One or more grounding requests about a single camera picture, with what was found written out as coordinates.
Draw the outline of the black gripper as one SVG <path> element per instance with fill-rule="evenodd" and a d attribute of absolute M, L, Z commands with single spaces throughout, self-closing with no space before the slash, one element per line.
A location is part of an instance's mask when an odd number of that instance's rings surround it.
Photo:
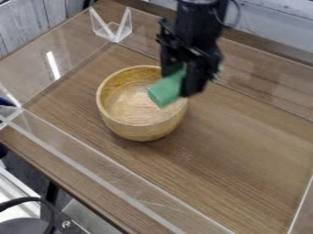
<path fill-rule="evenodd" d="M 179 96 L 202 92 L 215 79 L 222 54 L 217 46 L 225 18 L 225 0 L 178 0 L 175 22 L 159 21 L 160 67 L 166 78 L 185 65 Z"/>

